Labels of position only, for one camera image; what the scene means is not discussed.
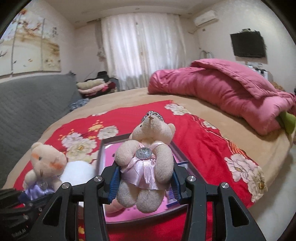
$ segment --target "silver rhinestone crown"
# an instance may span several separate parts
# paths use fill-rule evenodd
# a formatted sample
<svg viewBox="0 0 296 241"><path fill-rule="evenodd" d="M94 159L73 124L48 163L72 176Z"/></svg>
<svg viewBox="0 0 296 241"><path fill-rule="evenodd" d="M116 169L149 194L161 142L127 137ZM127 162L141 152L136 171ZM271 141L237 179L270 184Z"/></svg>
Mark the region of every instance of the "silver rhinestone crown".
<svg viewBox="0 0 296 241"><path fill-rule="evenodd" d="M151 111L147 112L147 114L143 117L142 122L150 115L154 115L154 116L158 117L158 119L160 119L161 121L164 121L163 117L159 113L151 110Z"/></svg>

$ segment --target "quilted headboard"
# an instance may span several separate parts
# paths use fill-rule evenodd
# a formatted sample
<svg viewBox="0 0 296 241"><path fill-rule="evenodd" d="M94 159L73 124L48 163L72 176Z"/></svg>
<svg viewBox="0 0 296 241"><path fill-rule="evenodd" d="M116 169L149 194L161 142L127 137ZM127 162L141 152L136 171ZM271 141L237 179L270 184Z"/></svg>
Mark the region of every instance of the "quilted headboard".
<svg viewBox="0 0 296 241"><path fill-rule="evenodd" d="M19 159L81 99L75 75L41 75L0 84L0 187Z"/></svg>

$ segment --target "ceiling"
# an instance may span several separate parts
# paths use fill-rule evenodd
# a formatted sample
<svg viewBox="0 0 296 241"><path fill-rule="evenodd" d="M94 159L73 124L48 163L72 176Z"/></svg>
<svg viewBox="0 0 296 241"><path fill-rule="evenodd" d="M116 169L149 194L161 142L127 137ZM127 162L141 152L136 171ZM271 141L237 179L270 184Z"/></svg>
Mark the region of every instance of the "ceiling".
<svg viewBox="0 0 296 241"><path fill-rule="evenodd" d="M46 0L76 28L122 13L166 12L190 18L221 0Z"/></svg>

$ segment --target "wall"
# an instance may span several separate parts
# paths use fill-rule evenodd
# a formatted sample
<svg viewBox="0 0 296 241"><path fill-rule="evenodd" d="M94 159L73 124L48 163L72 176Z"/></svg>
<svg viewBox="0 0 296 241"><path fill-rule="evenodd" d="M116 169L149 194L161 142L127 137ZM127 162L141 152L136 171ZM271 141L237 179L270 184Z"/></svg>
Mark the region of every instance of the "wall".
<svg viewBox="0 0 296 241"><path fill-rule="evenodd" d="M272 10L260 0L226 0L207 8L197 16L208 10L216 11L219 21L200 28L195 33L202 49L211 51L215 58L244 64L244 58L233 54L230 34L243 28L260 31L267 47L267 59L247 60L262 62L263 68L271 72L275 82L286 91L293 91L296 85L296 46Z"/></svg>
<svg viewBox="0 0 296 241"><path fill-rule="evenodd" d="M196 28L194 22L191 19L187 18L180 18L180 21L183 28L186 48L186 66L189 66L192 61L199 59L200 46L197 34L193 35L188 33L188 31Z"/></svg>
<svg viewBox="0 0 296 241"><path fill-rule="evenodd" d="M105 61L97 56L98 44L95 36L95 22L75 30L75 71L76 79L83 82L95 78L97 73L105 71Z"/></svg>
<svg viewBox="0 0 296 241"><path fill-rule="evenodd" d="M65 19L59 12L57 12L52 6L50 6L44 0L32 0L26 8L35 14L48 19L58 29L58 44L60 48L61 57L61 72L35 72L35 73L24 73L18 75L11 75L9 77L0 77L0 82L8 81L15 78L28 77L34 75L44 74L66 74L70 70L74 71L74 58L75 58L75 44L74 44L74 26Z"/></svg>

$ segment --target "silver bolt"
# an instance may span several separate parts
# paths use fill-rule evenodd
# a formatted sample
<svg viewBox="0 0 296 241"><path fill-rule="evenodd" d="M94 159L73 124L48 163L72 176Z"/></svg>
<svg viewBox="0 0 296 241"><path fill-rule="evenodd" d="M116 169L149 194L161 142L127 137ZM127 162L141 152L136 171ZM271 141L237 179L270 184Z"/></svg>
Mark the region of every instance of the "silver bolt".
<svg viewBox="0 0 296 241"><path fill-rule="evenodd" d="M221 183L221 187L227 189L227 188L229 188L229 184L228 183Z"/></svg>
<svg viewBox="0 0 296 241"><path fill-rule="evenodd" d="M69 183L63 183L63 184L62 184L62 188L63 188L63 189L67 189L69 186L70 186Z"/></svg>
<svg viewBox="0 0 296 241"><path fill-rule="evenodd" d="M103 178L101 176L94 177L95 182L101 182L102 180L103 180Z"/></svg>
<svg viewBox="0 0 296 241"><path fill-rule="evenodd" d="M189 176L189 177L187 177L187 180L190 181L190 182L195 182L196 177L195 176Z"/></svg>

